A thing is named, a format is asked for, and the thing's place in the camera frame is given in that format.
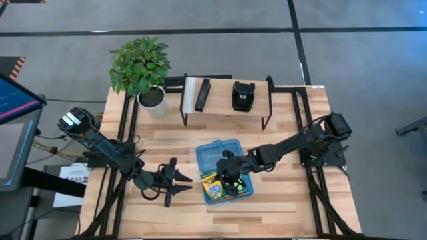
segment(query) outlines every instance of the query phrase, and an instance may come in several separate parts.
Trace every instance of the potted plant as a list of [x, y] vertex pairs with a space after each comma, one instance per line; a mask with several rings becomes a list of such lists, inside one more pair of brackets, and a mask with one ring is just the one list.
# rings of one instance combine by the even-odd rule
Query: potted plant
[[157, 37], [129, 41], [113, 53], [109, 70], [113, 89], [136, 96], [138, 103], [153, 116], [166, 114], [166, 94], [162, 87], [171, 69], [166, 53], [169, 46], [156, 43]]

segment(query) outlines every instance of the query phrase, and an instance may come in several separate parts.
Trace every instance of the black stapler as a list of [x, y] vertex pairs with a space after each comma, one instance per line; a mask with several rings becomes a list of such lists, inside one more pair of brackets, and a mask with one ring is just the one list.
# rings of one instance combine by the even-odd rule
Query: black stapler
[[209, 90], [211, 89], [211, 81], [209, 79], [203, 79], [203, 83], [201, 84], [199, 96], [197, 97], [197, 101], [195, 102], [195, 110], [203, 112], [203, 108], [205, 107], [207, 95], [209, 95]]
[[232, 105], [234, 111], [248, 112], [254, 103], [255, 84], [244, 84], [235, 81], [233, 84]]

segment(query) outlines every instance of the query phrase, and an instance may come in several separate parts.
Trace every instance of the wooden shelf top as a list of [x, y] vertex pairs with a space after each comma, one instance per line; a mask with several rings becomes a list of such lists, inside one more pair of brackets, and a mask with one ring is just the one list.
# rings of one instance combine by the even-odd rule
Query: wooden shelf top
[[[184, 113], [212, 114], [227, 116], [268, 117], [270, 106], [268, 102], [268, 82], [239, 79], [209, 79], [211, 89], [206, 99], [203, 112], [195, 110], [195, 102], [199, 96], [203, 78], [187, 77], [182, 110]], [[233, 83], [254, 83], [254, 104], [249, 112], [234, 111], [232, 106]]]

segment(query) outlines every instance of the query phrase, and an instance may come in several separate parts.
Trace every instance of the computer screen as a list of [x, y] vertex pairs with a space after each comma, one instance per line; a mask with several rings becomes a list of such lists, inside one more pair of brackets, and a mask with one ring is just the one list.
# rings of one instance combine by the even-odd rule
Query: computer screen
[[46, 105], [45, 100], [14, 80], [0, 75], [0, 124]]

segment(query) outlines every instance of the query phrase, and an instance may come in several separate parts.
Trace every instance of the blue lid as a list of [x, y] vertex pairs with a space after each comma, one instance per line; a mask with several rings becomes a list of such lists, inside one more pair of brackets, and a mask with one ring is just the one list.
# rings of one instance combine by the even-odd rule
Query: blue lid
[[[199, 170], [201, 172], [207, 171], [216, 171], [216, 163], [221, 158], [224, 158], [222, 152], [224, 150], [231, 151], [234, 155], [243, 155], [242, 147], [240, 147], [240, 142], [237, 139], [230, 139], [225, 141], [215, 140], [213, 143], [201, 145], [195, 149], [197, 154], [197, 163], [199, 165]], [[213, 199], [209, 199], [207, 193], [204, 192], [205, 201], [209, 205], [225, 203], [228, 201], [234, 201], [236, 199], [241, 199], [244, 197], [249, 197], [254, 193], [254, 188], [251, 184], [251, 178], [249, 175], [242, 175], [242, 180], [246, 183], [246, 189], [248, 192], [245, 195], [241, 195], [238, 197], [233, 197], [231, 199], [224, 199], [223, 201], [216, 201]]]
[[213, 143], [200, 145], [195, 149], [199, 170], [201, 172], [216, 170], [216, 162], [224, 158], [222, 156], [224, 150], [231, 151], [234, 155], [243, 155], [242, 147], [237, 139], [215, 140]]

